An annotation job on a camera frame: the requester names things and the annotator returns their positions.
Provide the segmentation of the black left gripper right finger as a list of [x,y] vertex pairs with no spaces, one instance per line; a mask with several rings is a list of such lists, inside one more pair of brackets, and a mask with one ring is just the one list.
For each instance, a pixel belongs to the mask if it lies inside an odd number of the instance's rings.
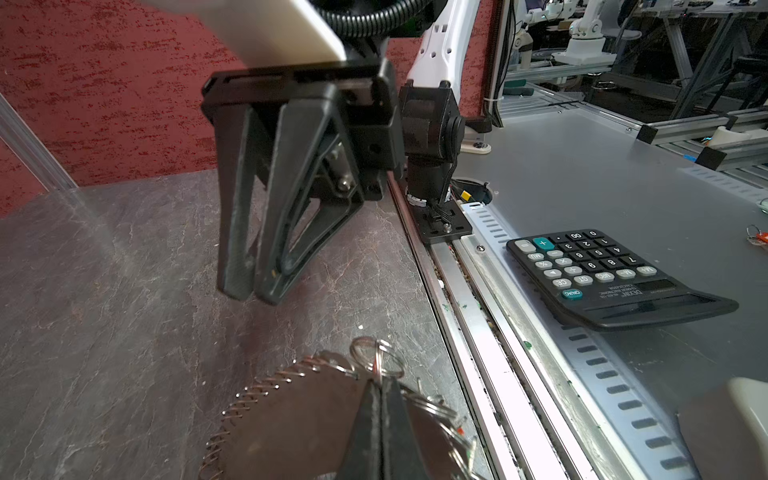
[[399,382],[382,383],[381,479],[429,479]]

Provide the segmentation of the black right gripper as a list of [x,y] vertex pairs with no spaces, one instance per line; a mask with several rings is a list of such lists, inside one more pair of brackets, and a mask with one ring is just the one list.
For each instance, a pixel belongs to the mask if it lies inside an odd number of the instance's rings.
[[[329,85],[338,104],[292,100],[324,98]],[[280,303],[364,199],[383,198],[386,173],[403,169],[395,69],[384,58],[215,72],[201,110],[215,129],[217,288],[236,300]],[[257,180],[268,182],[267,203],[249,242]]]

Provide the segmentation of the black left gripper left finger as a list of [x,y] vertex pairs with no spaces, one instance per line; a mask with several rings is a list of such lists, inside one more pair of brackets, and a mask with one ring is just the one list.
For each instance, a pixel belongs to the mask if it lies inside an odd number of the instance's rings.
[[383,478],[382,391],[366,383],[336,480]]

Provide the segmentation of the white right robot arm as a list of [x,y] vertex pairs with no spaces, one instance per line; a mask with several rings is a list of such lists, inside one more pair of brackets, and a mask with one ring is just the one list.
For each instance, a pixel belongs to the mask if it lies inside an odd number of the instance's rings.
[[244,62],[201,110],[215,133],[218,289],[276,305],[389,177],[426,243],[469,230],[450,197],[474,1],[230,1],[204,15]]

